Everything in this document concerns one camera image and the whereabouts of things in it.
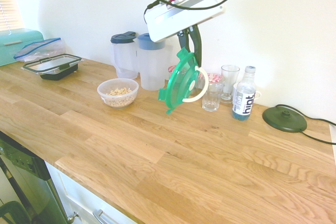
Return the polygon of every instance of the blue lid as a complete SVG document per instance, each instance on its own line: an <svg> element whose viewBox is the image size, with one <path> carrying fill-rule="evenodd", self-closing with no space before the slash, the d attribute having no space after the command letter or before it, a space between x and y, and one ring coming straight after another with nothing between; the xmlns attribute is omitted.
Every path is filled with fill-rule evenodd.
<svg viewBox="0 0 336 224"><path fill-rule="evenodd" d="M132 43L133 40L136 38L135 32L128 31L124 34L116 34L111 37L111 42L114 44L126 44Z"/></svg>
<svg viewBox="0 0 336 224"><path fill-rule="evenodd" d="M162 42L153 42L149 34L142 34L138 37L139 47L144 50L159 50L164 48L165 40Z"/></svg>

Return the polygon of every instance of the dishwasher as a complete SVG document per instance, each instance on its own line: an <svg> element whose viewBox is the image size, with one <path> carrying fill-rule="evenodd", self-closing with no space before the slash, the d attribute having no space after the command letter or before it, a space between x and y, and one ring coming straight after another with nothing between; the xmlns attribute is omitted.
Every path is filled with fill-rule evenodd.
<svg viewBox="0 0 336 224"><path fill-rule="evenodd" d="M0 223L70 224L78 216L67 217L43 159L1 131L0 168ZM10 212L29 222L15 222Z"/></svg>

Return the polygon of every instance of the teal bread bin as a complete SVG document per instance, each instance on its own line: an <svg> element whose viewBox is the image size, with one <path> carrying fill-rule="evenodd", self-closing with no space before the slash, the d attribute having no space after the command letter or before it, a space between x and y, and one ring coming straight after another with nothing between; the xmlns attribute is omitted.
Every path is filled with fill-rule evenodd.
<svg viewBox="0 0 336 224"><path fill-rule="evenodd" d="M0 66L15 62L13 56L24 46L42 40L43 35L39 31L26 28L0 31Z"/></svg>

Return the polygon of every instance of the cabinet drawer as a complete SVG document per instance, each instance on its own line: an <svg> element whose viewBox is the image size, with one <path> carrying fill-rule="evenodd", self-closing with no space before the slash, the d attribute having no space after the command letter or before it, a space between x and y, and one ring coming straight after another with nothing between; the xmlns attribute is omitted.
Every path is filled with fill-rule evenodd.
<svg viewBox="0 0 336 224"><path fill-rule="evenodd" d="M67 198L68 203L71 205L71 208L79 214L82 220L90 224L99 224L100 222L93 215L93 212L95 212L96 216L107 224L136 224L129 217L79 185L58 169L49 164L47 166L49 170L53 170L53 172L50 172L51 177L52 173L57 173L57 181L61 183L61 185L56 185L57 181L54 181L56 188L62 188L64 190L63 194Z"/></svg>

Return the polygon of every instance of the stainless steel dishwasher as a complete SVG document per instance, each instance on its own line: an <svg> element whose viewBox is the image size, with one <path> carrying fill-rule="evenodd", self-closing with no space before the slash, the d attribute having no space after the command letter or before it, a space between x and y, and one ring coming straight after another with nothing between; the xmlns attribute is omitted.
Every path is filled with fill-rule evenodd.
<svg viewBox="0 0 336 224"><path fill-rule="evenodd" d="M8 180L0 185L0 205L6 204L8 194L14 191L32 224L70 224L78 216L74 212L67 217L45 162L3 132L0 168Z"/></svg>

